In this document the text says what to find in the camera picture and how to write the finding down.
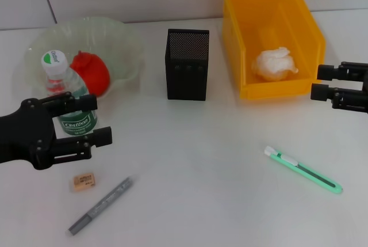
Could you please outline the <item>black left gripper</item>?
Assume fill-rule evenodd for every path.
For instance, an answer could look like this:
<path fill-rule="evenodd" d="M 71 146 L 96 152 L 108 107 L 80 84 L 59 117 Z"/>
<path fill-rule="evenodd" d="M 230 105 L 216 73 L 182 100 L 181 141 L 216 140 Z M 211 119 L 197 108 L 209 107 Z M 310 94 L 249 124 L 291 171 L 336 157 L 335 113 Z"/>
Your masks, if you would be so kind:
<path fill-rule="evenodd" d="M 111 127 L 92 133 L 56 139 L 52 117 L 97 109 L 97 98 L 87 94 L 76 98 L 65 92 L 38 100 L 22 101 L 13 113 L 1 117 L 1 163 L 23 160 L 37 170 L 91 158 L 91 147 L 112 144 Z M 53 144 L 53 157 L 49 152 Z"/>

